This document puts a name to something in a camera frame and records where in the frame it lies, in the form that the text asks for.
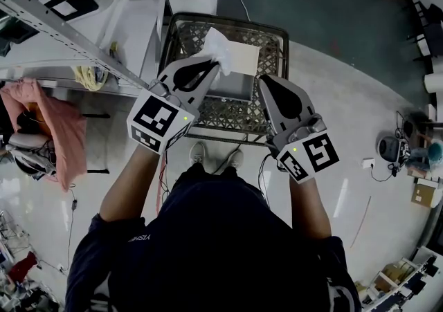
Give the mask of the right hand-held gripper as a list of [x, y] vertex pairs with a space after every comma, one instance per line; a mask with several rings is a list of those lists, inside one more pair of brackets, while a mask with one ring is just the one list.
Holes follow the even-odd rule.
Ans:
[[265, 119], [278, 149], [276, 160], [295, 182], [304, 183], [339, 162], [323, 118], [315, 113], [303, 89], [270, 75], [261, 75], [258, 84]]

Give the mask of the white cloth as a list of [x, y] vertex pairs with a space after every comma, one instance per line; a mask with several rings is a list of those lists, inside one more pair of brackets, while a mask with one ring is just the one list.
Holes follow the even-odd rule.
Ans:
[[221, 32], [211, 27], [205, 36], [204, 46], [197, 55], [211, 57], [212, 61], [219, 63], [221, 72], [228, 76], [233, 66], [233, 54], [229, 42]]

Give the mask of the dark wire mesh basket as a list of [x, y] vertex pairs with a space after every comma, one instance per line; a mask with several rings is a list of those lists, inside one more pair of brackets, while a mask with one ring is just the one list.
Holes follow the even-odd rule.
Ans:
[[210, 28], [228, 40], [259, 49], [257, 71], [250, 100], [207, 97], [199, 107], [200, 118], [188, 133], [189, 138], [223, 143], [263, 146], [267, 125], [258, 95], [259, 76], [289, 77], [289, 35], [280, 28], [240, 19], [199, 13], [176, 13], [170, 19], [159, 68], [202, 50]]

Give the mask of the person's right forearm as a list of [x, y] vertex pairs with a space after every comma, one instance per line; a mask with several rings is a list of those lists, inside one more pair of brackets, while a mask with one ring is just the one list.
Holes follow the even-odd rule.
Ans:
[[314, 178], [297, 183], [289, 178], [292, 227], [309, 239], [326, 239], [332, 229]]

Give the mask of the person's left forearm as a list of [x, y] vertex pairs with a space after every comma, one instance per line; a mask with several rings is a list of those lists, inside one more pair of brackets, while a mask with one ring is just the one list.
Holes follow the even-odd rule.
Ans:
[[160, 156], [138, 145], [102, 200], [99, 215], [106, 222], [138, 219]]

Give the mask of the grey box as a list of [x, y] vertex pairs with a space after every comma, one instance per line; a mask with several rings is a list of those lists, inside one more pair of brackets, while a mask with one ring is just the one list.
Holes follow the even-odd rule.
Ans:
[[251, 101], [254, 77], [232, 72], [224, 75], [219, 72], [211, 84], [206, 96], [226, 100]]

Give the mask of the flat white box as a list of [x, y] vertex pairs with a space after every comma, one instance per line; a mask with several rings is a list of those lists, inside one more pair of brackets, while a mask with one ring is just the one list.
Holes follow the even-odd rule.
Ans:
[[240, 42], [227, 43], [227, 71], [255, 76], [257, 73], [260, 47]]

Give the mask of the small cardboard box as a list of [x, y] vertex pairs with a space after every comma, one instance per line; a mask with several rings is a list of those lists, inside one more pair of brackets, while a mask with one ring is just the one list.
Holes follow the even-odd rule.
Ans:
[[436, 208], [443, 197], [443, 191], [416, 183], [414, 186], [411, 202], [426, 208]]

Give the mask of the person's right white shoe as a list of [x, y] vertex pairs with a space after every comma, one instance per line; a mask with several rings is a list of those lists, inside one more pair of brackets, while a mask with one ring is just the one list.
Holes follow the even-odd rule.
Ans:
[[242, 150], [236, 149], [229, 157], [226, 168], [239, 169], [244, 162], [244, 154]]

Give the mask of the thin long stick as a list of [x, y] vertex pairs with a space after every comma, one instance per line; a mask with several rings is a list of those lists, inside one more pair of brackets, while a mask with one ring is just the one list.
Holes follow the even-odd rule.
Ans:
[[369, 197], [368, 197], [367, 204], [366, 204], [366, 207], [365, 207], [365, 210], [364, 210], [364, 213], [363, 213], [363, 216], [362, 216], [361, 221], [360, 221], [360, 223], [359, 223], [359, 226], [358, 226], [358, 228], [357, 228], [356, 234], [355, 234], [355, 236], [354, 236], [354, 238], [353, 238], [353, 240], [352, 240], [352, 243], [350, 244], [350, 249], [353, 248], [353, 246], [355, 245], [355, 243], [356, 243], [356, 241], [357, 241], [357, 239], [358, 239], [359, 233], [360, 233], [360, 231], [361, 231], [361, 229], [362, 229], [362, 227], [363, 227], [363, 224], [364, 224], [365, 218], [366, 218], [366, 216], [367, 216], [367, 214], [368, 214], [368, 210], [369, 210], [369, 207], [370, 207], [370, 204], [371, 204], [371, 200], [372, 200], [372, 196], [369, 196]]

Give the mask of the pink cloth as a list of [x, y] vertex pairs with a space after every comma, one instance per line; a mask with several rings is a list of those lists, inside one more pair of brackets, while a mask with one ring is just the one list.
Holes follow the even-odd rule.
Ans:
[[0, 88], [0, 97], [13, 129], [20, 129], [19, 115], [30, 103], [38, 105], [55, 145], [56, 179], [66, 192], [75, 178], [87, 172], [87, 120], [70, 102], [46, 95], [36, 79], [23, 78]]

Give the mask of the white paper roll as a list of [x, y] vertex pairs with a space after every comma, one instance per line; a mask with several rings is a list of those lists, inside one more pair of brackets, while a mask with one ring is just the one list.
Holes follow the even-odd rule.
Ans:
[[427, 74], [423, 82], [428, 93], [443, 93], [443, 73]]

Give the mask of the white metal shelf rack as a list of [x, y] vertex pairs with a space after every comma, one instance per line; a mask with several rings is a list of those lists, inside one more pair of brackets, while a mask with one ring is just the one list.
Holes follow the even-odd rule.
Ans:
[[112, 0], [65, 21], [39, 0], [0, 0], [0, 81], [32, 77], [79, 89], [76, 68], [104, 80], [101, 91], [137, 96], [159, 70], [166, 0]]

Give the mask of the person's navy shirt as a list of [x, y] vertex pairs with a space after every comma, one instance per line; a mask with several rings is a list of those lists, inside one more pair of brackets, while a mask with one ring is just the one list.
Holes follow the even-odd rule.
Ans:
[[91, 220], [66, 312], [361, 312], [342, 241], [310, 239], [240, 178], [180, 181], [157, 218]]

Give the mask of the red cloth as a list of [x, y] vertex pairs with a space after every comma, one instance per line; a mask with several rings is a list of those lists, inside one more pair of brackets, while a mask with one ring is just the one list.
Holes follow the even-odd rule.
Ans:
[[18, 261], [9, 271], [8, 277], [15, 284], [21, 284], [27, 276], [29, 270], [38, 265], [34, 252], [29, 251], [27, 256]]

